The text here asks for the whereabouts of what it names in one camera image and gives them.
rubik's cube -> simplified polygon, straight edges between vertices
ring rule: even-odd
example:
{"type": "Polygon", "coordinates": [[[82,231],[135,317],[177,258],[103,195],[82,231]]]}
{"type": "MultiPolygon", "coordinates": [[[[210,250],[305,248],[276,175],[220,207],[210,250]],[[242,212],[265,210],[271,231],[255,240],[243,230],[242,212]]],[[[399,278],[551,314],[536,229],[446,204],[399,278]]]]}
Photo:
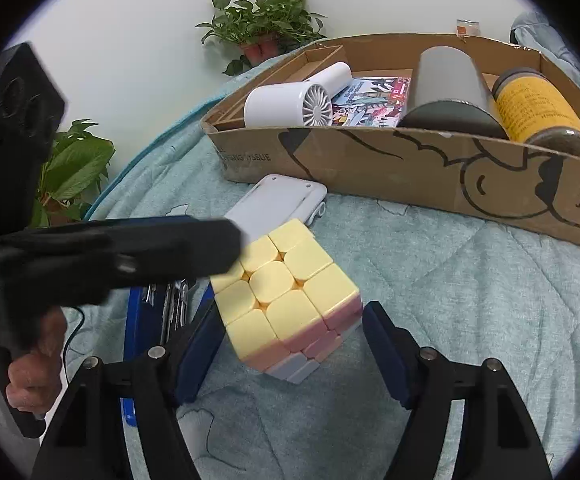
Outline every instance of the rubik's cube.
{"type": "Polygon", "coordinates": [[[239,359],[291,383],[316,370],[361,322],[358,287],[297,219],[251,243],[211,283],[239,359]]]}

black cable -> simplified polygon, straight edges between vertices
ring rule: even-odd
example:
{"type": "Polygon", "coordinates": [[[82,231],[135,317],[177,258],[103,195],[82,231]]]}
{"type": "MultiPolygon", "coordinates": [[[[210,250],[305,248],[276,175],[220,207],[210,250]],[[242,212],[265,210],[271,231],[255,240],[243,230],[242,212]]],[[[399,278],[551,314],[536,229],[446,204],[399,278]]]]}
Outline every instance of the black cable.
{"type": "Polygon", "coordinates": [[[74,336],[77,335],[77,332],[79,330],[81,330],[81,327],[83,326],[83,324],[85,323],[86,320],[86,315],[83,314],[83,311],[78,307],[78,306],[71,306],[70,308],[73,308],[74,310],[76,310],[79,314],[81,314],[81,321],[77,324],[77,326],[75,327],[74,330],[72,330],[72,332],[70,332],[70,335],[68,335],[67,340],[65,341],[65,345],[64,345],[64,351],[62,352],[61,355],[61,361],[64,363],[64,374],[65,374],[65,381],[69,384],[70,380],[68,379],[68,370],[65,368],[65,356],[68,352],[68,347],[70,346],[70,343],[72,342],[72,340],[74,339],[74,336]]]}

cardboard box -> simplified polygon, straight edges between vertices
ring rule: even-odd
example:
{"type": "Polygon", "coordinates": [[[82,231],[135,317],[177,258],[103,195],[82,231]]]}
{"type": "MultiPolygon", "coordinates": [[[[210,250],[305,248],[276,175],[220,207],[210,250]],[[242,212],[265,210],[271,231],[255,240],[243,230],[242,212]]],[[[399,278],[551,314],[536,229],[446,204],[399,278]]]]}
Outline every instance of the cardboard box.
{"type": "Polygon", "coordinates": [[[257,182],[281,173],[331,192],[394,200],[503,222],[580,245],[580,158],[506,140],[398,128],[246,129],[243,104],[259,85],[308,78],[337,61],[355,76],[409,75],[423,50],[469,54],[492,85],[509,68],[543,73],[580,118],[580,90],[538,51],[486,38],[374,34],[297,51],[226,97],[203,118],[225,177],[257,182]]]}

human hand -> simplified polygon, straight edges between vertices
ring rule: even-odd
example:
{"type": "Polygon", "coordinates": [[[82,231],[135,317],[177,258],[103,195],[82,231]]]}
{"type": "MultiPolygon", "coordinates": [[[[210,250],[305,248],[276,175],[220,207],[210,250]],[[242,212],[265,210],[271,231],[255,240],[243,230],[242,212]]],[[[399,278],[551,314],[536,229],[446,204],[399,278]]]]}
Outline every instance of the human hand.
{"type": "Polygon", "coordinates": [[[67,323],[54,307],[41,318],[39,340],[29,353],[8,367],[8,402],[20,412],[45,413],[61,392],[61,350],[67,323]]]}

yellow label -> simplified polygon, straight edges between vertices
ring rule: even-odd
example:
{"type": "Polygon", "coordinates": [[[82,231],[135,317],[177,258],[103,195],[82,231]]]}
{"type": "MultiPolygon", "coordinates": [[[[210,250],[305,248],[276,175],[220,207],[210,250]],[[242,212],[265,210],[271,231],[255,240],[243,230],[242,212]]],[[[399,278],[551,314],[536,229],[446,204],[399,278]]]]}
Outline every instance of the yellow label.
{"type": "Polygon", "coordinates": [[[541,77],[523,76],[510,81],[496,99],[503,126],[514,142],[525,142],[553,126],[580,132],[580,119],[556,89],[541,77]]]}

